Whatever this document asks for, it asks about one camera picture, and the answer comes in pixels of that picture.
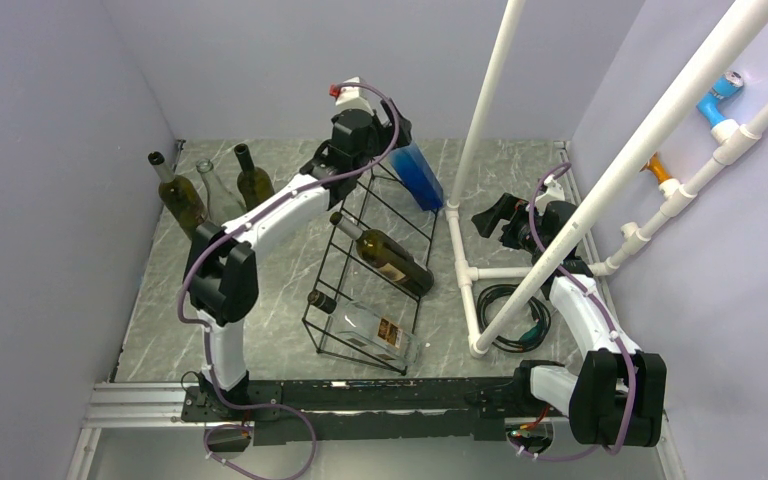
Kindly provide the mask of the blue square glass bottle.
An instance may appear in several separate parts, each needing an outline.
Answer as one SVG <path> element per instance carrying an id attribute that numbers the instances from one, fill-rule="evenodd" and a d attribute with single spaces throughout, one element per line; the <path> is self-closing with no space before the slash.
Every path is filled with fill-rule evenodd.
<path id="1" fill-rule="evenodd" d="M 443 188 L 416 143 L 393 150 L 388 161 L 421 210 L 443 207 Z"/>

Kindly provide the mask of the dark labelled wine bottle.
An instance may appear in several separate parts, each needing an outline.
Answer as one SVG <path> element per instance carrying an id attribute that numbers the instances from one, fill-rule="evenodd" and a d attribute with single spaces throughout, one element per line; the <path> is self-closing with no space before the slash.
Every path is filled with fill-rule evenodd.
<path id="1" fill-rule="evenodd" d="M 352 239 L 358 256 L 404 290 L 422 297 L 434 285 L 433 274 L 422 267 L 404 247 L 378 229 L 363 229 L 340 212 L 330 223 Z"/>

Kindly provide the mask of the dark green wine bottle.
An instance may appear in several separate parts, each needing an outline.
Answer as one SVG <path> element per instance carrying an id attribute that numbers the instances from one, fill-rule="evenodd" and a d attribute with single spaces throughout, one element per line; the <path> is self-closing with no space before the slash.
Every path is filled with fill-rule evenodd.
<path id="1" fill-rule="evenodd" d="M 241 169 L 236 180 L 237 188 L 246 209 L 251 211 L 270 199 L 275 190 L 268 173 L 255 165 L 247 144 L 237 144 L 233 152 Z"/>

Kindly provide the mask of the clear square liquor bottle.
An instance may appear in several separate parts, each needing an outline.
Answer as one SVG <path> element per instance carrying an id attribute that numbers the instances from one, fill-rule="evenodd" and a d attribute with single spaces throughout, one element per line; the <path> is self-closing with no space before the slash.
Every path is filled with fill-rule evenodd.
<path id="1" fill-rule="evenodd" d="M 308 294 L 308 303 L 328 315 L 336 338 L 374 359 L 399 370 L 419 359 L 420 340 L 371 307 L 341 296 L 332 298 L 319 290 Z"/>

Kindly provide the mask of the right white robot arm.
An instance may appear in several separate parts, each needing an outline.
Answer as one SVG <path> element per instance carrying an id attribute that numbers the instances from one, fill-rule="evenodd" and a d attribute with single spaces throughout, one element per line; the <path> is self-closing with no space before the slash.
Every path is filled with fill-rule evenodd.
<path id="1" fill-rule="evenodd" d="M 583 364 L 576 374 L 549 361 L 524 361 L 511 401 L 534 415 L 547 404 L 584 445 L 654 447 L 661 438 L 667 366 L 619 325 L 599 294 L 595 274 L 574 250 L 541 286 L 566 321 Z"/>

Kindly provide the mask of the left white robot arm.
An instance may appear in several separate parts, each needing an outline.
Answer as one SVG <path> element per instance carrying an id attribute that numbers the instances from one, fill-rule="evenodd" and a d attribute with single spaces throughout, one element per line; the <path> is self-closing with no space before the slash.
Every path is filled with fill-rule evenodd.
<path id="1" fill-rule="evenodd" d="M 202 328 L 205 363 L 198 375 L 208 407 L 224 420 L 250 404 L 244 359 L 244 319 L 259 296 L 258 264 L 289 234 L 343 201 L 359 176 L 412 140 L 412 124 L 398 110 L 348 109 L 336 114 L 332 134 L 280 191 L 223 225 L 206 222 L 191 241 L 178 303 L 190 303 Z"/>

